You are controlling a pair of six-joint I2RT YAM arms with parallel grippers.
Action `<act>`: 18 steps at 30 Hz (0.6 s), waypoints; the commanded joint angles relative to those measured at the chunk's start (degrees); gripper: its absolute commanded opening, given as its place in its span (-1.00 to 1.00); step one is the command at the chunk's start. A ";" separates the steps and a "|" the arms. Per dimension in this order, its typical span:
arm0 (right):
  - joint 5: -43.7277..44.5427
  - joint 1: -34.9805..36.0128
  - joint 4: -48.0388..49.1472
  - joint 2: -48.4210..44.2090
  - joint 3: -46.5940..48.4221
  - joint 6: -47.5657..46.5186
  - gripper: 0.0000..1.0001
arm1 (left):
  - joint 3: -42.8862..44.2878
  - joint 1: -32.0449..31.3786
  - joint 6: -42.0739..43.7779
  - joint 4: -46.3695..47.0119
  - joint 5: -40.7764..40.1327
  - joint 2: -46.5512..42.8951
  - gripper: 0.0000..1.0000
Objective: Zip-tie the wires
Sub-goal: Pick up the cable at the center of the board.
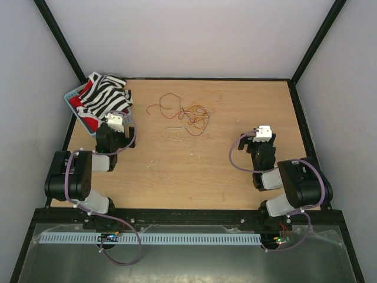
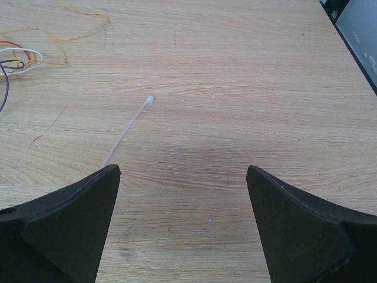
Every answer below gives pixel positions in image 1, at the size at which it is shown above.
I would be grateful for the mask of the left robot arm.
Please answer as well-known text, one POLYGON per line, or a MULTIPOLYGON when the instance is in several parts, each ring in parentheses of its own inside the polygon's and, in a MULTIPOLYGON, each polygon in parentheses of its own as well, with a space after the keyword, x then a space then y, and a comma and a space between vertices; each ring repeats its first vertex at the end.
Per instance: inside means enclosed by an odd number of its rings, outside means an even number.
POLYGON ((48 198, 68 202, 74 208, 88 214, 97 213, 97 222, 103 228, 112 228, 117 223, 115 204, 111 198, 97 192, 92 185, 92 173, 112 172, 118 162, 118 154, 135 147, 136 128, 117 131, 102 124, 96 132, 94 151, 57 151, 44 185, 48 198))

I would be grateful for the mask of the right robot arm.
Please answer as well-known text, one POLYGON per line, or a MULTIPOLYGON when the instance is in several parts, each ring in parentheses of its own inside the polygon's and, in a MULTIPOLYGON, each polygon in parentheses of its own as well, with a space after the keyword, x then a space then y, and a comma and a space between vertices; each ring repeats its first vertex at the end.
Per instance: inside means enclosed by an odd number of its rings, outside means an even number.
POLYGON ((327 206, 333 199, 333 189, 318 163, 312 157, 276 161, 276 135, 265 127, 241 134, 229 150, 229 161, 238 170, 252 174, 254 187, 261 191, 283 189, 279 196, 260 204, 258 224, 271 229, 280 216, 290 217, 308 209, 327 206), (252 169, 237 166, 232 159, 233 149, 246 150, 252 169))

